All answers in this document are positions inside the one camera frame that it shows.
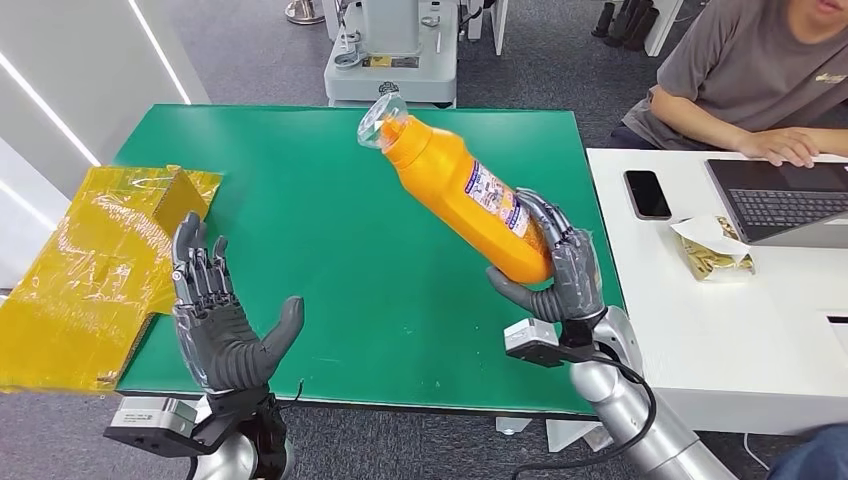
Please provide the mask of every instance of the green mat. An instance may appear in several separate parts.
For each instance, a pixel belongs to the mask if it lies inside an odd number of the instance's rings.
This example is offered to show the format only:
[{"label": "green mat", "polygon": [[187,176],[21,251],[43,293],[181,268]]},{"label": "green mat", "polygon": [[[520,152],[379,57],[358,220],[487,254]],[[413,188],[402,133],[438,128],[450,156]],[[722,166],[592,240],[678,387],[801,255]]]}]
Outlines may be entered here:
[{"label": "green mat", "polygon": [[[229,236],[236,292],[264,334],[292,294],[302,334],[271,381],[291,397],[382,407],[590,414],[568,369],[504,354],[526,312],[489,286],[487,262],[418,204],[394,169],[356,143],[358,109],[155,106],[115,164],[224,174],[207,218]],[[609,304],[622,305],[574,116],[425,110],[509,185],[559,203],[594,233]],[[172,320],[156,319],[121,391],[196,392]]]}]

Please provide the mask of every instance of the smartphone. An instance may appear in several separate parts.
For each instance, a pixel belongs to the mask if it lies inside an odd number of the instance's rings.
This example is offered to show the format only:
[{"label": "smartphone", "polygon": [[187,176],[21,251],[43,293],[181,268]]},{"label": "smartphone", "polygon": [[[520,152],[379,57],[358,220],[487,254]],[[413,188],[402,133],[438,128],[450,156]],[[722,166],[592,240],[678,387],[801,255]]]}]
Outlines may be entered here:
[{"label": "smartphone", "polygon": [[657,174],[648,170],[628,170],[624,180],[630,191],[630,201],[636,216],[642,220],[668,220],[671,209],[660,188]]}]

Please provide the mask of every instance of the bottle label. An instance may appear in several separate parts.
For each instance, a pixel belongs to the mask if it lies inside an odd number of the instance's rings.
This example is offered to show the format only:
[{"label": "bottle label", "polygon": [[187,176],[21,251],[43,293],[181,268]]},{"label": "bottle label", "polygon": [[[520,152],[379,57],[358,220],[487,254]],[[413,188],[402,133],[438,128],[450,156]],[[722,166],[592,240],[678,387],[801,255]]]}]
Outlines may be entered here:
[{"label": "bottle label", "polygon": [[530,223],[527,209],[518,203],[512,190],[477,160],[465,184],[465,193],[487,212],[497,215],[512,233],[524,237]]}]

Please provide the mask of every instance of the laptop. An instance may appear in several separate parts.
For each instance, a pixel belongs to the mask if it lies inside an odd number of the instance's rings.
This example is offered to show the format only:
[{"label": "laptop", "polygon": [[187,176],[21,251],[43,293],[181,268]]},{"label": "laptop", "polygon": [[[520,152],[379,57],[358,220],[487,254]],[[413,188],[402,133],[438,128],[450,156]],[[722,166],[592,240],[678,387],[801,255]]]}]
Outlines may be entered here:
[{"label": "laptop", "polygon": [[848,248],[848,163],[707,160],[707,169],[745,243]]}]

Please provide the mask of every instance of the floor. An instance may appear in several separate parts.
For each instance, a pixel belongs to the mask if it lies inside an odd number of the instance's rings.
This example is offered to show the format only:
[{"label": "floor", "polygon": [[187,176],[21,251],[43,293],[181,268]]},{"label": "floor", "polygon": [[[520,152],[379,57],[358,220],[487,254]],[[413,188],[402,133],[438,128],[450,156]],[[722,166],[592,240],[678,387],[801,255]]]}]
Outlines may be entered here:
[{"label": "floor", "polygon": [[[214,103],[324,105],[323,69],[330,43],[323,25],[283,20],[283,1],[172,0],[173,23]],[[653,85],[662,57],[605,47],[588,35],[597,0],[513,1],[503,56],[494,54],[491,25],[483,40],[464,42],[458,64],[460,107],[573,110],[587,147]],[[696,0],[680,18],[698,12]],[[689,21],[672,30],[669,44]],[[845,121],[848,109],[833,118]],[[0,478],[182,479],[185,460],[166,460],[101,437],[118,403],[114,396],[0,396]],[[546,452],[543,422],[506,437],[489,417],[292,408],[286,422],[297,449],[299,480],[507,479],[516,465],[584,457],[575,444]],[[741,479],[765,478],[738,434],[703,433],[707,446]],[[752,436],[767,463],[799,439]],[[618,459],[604,465],[522,479],[637,478]]]}]

